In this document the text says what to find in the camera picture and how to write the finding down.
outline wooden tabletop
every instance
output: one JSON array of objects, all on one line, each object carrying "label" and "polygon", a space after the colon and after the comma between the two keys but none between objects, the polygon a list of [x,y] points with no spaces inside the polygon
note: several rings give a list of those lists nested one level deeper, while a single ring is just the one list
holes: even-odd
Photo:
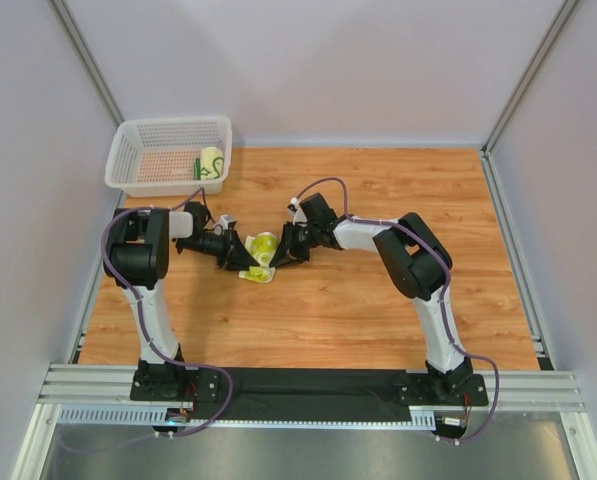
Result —
[{"label": "wooden tabletop", "polygon": [[[331,175],[349,187],[353,214],[417,212],[450,252],[452,306],[467,349],[504,370],[538,368],[527,322],[475,150],[235,149],[214,217],[236,217],[241,239],[280,237],[286,206]],[[316,187],[342,214],[340,186]],[[172,206],[173,197],[128,206]],[[411,302],[380,258],[318,248],[309,263],[280,269],[270,284],[218,270],[215,259],[171,249],[165,280],[172,327],[187,361],[242,367],[423,368],[425,341]],[[104,278],[80,363],[131,364],[140,346],[129,304]],[[487,368],[476,362],[477,368]]]}]

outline cable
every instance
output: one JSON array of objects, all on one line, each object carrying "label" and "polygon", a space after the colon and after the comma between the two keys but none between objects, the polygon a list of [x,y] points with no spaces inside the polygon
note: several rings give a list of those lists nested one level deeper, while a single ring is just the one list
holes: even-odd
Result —
[{"label": "cable", "polygon": [[[205,189],[204,188],[199,188],[193,194],[191,194],[189,197],[187,197],[182,203],[176,205],[173,208],[168,208],[168,209],[165,208],[163,210],[171,210],[171,211],[178,210],[178,209],[184,207],[187,203],[189,203],[199,193],[202,193],[203,203],[206,205],[207,204],[207,200],[205,198]],[[158,208],[156,208],[156,207],[148,206],[148,207],[129,208],[127,210],[124,210],[124,211],[120,212],[105,227],[105,229],[104,229],[104,231],[102,233],[102,238],[100,240],[100,249],[102,251],[102,261],[105,264],[105,267],[107,267],[107,270],[122,285],[124,285],[127,289],[129,289],[129,291],[131,293],[133,293],[134,297],[136,298],[136,310],[138,311],[138,324],[140,325],[140,333],[145,338],[145,340],[147,340],[147,343],[149,344],[149,348],[151,348],[151,350],[160,359],[162,359],[166,363],[170,363],[172,365],[176,365],[176,366],[184,367],[184,368],[188,368],[188,367],[189,368],[198,368],[198,369],[204,368],[204,369],[207,369],[207,370],[213,370],[215,372],[221,373],[227,379],[227,384],[228,384],[227,398],[225,398],[225,401],[223,402],[223,404],[221,405],[221,407],[218,409],[218,411],[212,417],[210,417],[208,420],[206,420],[205,422],[201,423],[200,425],[198,425],[196,427],[192,427],[192,428],[187,428],[187,429],[185,429],[185,430],[183,430],[181,432],[176,432],[176,433],[173,433],[171,435],[172,437],[187,437],[189,435],[193,435],[194,433],[202,432],[203,430],[209,428],[209,426],[211,424],[213,424],[218,418],[220,418],[220,416],[224,413],[224,411],[229,406],[229,403],[231,402],[231,397],[233,395],[233,391],[234,391],[234,381],[233,381],[233,378],[231,377],[231,375],[229,374],[229,372],[227,370],[225,370],[224,368],[217,367],[215,365],[208,365],[206,363],[187,363],[187,362],[181,362],[179,360],[174,360],[173,358],[169,358],[167,355],[165,355],[160,350],[158,350],[158,347],[154,344],[153,339],[151,338],[151,336],[149,335],[149,332],[147,330],[147,325],[145,323],[145,315],[144,315],[144,310],[143,310],[143,306],[142,306],[142,298],[140,296],[140,292],[138,292],[138,290],[131,283],[129,283],[129,281],[125,277],[123,277],[122,274],[112,265],[111,260],[109,258],[109,254],[107,253],[107,248],[106,248],[106,246],[107,246],[107,240],[109,238],[109,233],[111,232],[111,229],[114,227],[114,225],[116,225],[120,220],[122,220],[126,216],[131,215],[132,213],[135,213],[135,212],[138,212],[138,211],[157,210],[157,209]],[[62,438],[58,438],[58,443],[60,444],[60,446],[62,448],[64,448],[65,450],[67,450],[68,452],[71,452],[71,453],[95,454],[95,453],[105,453],[105,452],[114,451],[114,450],[117,450],[119,448],[123,448],[123,447],[129,446],[129,445],[133,445],[133,444],[138,443],[138,442],[142,442],[143,440],[148,440],[150,438],[154,438],[154,435],[153,434],[142,435],[140,437],[135,437],[133,439],[129,439],[129,440],[126,440],[124,442],[115,444],[115,445],[113,445],[111,447],[99,448],[99,449],[94,449],[94,450],[79,449],[79,448],[71,447],[71,446],[65,444],[64,441],[62,440]]]},{"label": "cable", "polygon": [[483,433],[485,433],[485,431],[489,428],[491,421],[494,417],[494,414],[496,413],[496,408],[498,407],[498,397],[500,395],[500,372],[498,371],[498,365],[496,365],[496,362],[494,362],[491,358],[485,357],[483,355],[476,355],[476,354],[467,352],[460,345],[458,345],[456,343],[456,339],[454,338],[454,336],[451,333],[451,328],[449,327],[449,317],[447,315],[447,306],[445,304],[445,294],[447,293],[447,289],[449,288],[449,284],[451,282],[451,271],[449,270],[449,267],[447,266],[445,261],[442,259],[442,257],[438,253],[436,253],[436,251],[433,248],[431,248],[431,246],[429,246],[428,243],[426,243],[422,238],[420,238],[414,232],[409,230],[407,227],[404,227],[404,226],[400,225],[399,223],[392,222],[389,220],[370,220],[370,219],[364,219],[364,218],[358,218],[358,217],[352,216],[349,213],[349,194],[347,191],[347,185],[345,184],[344,180],[339,177],[326,177],[326,178],[321,178],[320,180],[316,180],[315,182],[313,182],[313,183],[307,185],[305,188],[303,188],[300,191],[300,193],[296,196],[296,198],[299,199],[300,197],[302,197],[305,194],[305,192],[307,192],[311,188],[313,188],[316,185],[319,185],[323,182],[328,182],[328,181],[337,182],[342,186],[343,208],[344,208],[344,212],[345,212],[344,213],[345,218],[347,218],[348,220],[350,220],[353,223],[358,223],[361,225],[384,225],[384,226],[388,226],[388,227],[397,228],[398,230],[403,232],[405,235],[414,239],[416,241],[416,243],[418,243],[418,245],[420,245],[423,249],[425,249],[427,251],[427,253],[429,253],[431,255],[431,257],[438,263],[438,265],[440,265],[440,268],[442,268],[443,273],[445,274],[445,283],[442,286],[442,289],[440,290],[440,295],[439,295],[440,313],[442,316],[442,323],[445,328],[445,333],[447,334],[447,338],[449,339],[449,343],[451,343],[452,347],[454,347],[454,349],[461,355],[464,355],[465,357],[471,358],[473,360],[481,360],[483,362],[486,362],[489,365],[491,365],[491,367],[494,370],[494,379],[495,379],[494,398],[491,401],[491,409],[489,410],[489,414],[487,415],[485,422],[480,426],[480,428],[473,434],[469,435],[468,437],[461,438],[460,443],[467,443],[467,442],[476,440]]}]

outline white plastic basket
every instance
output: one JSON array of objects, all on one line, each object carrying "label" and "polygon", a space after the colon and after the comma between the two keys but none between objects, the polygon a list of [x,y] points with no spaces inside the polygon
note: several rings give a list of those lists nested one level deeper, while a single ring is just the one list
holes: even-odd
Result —
[{"label": "white plastic basket", "polygon": [[[126,121],[111,144],[105,183],[132,197],[189,195],[198,187],[220,193],[231,164],[231,136],[231,122],[225,117]],[[194,160],[205,147],[224,153],[220,178],[194,178]]]}]

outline white backdrop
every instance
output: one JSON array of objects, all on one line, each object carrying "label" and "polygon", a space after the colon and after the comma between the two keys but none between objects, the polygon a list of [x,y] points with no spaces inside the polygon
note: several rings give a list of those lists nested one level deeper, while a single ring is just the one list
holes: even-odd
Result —
[{"label": "white backdrop", "polygon": [[597,437],[597,0],[582,2],[494,152],[551,354]]},{"label": "white backdrop", "polygon": [[0,0],[0,479],[65,361],[116,196],[114,133],[45,0]]},{"label": "white backdrop", "polygon": [[68,0],[126,118],[250,145],[482,144],[561,0]]}]

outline gray floor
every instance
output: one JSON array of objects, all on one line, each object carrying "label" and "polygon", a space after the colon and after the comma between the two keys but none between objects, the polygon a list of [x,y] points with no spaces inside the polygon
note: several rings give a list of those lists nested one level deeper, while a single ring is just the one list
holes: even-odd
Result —
[{"label": "gray floor", "polygon": [[[74,447],[100,448],[145,433],[147,427],[59,426],[56,435]],[[458,447],[419,432],[212,428],[96,455],[53,445],[43,478],[575,479],[566,445],[557,414],[498,414],[484,437]]]}]

